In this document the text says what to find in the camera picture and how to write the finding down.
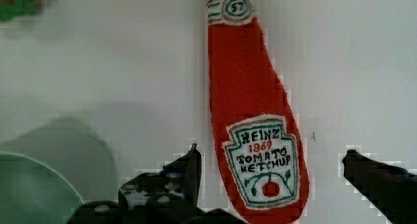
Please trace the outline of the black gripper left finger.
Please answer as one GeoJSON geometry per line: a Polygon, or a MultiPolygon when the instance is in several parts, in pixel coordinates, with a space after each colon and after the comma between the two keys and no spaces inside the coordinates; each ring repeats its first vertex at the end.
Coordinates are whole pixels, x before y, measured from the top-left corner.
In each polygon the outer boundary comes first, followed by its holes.
{"type": "Polygon", "coordinates": [[[144,172],[120,186],[118,202],[127,209],[145,206],[156,195],[175,195],[196,205],[202,173],[202,156],[193,143],[190,150],[164,165],[160,172],[144,172]]]}

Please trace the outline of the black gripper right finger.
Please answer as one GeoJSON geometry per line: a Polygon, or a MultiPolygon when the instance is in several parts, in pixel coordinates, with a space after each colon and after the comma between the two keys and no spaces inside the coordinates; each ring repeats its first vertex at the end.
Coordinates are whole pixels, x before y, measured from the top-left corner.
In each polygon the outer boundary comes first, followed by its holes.
{"type": "Polygon", "coordinates": [[[416,175],[367,158],[354,149],[342,159],[343,176],[392,224],[416,224],[416,175]]]}

